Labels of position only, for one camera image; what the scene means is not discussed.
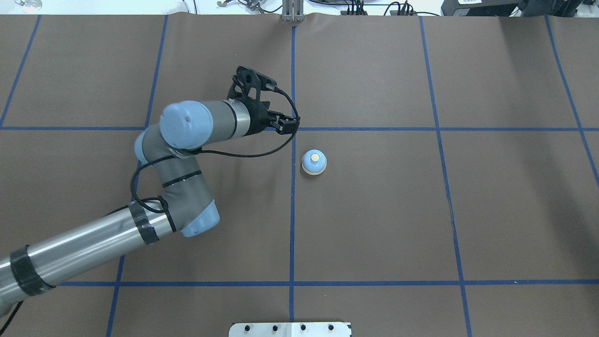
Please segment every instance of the blue joint cap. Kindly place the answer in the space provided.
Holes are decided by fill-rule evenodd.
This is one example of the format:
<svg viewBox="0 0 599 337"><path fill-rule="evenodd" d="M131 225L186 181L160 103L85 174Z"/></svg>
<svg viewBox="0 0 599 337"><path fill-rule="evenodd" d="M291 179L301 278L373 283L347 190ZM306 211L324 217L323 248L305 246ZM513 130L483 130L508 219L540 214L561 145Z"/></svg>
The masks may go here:
<svg viewBox="0 0 599 337"><path fill-rule="evenodd" d="M160 116L162 138L176 149L193 150L201 147L210 138L213 128L210 110L196 101L170 104Z"/></svg>
<svg viewBox="0 0 599 337"><path fill-rule="evenodd" d="M189 225L181 230L184 237L192 237L201 234L212 227L216 226L220 221L219 211L216 209L214 199L206 206L206 208L195 218Z"/></svg>
<svg viewBox="0 0 599 337"><path fill-rule="evenodd" d="M306 152L302 157L301 167L310 175L321 174L326 168L325 154L316 149Z"/></svg>
<svg viewBox="0 0 599 337"><path fill-rule="evenodd" d="M145 129L144 132L137 136L133 145L133 150L135 151L135 156L137 157L137 160L141 161L141 163L144 165L148 163L143 151L144 136L146 135L147 131L148 129Z"/></svg>

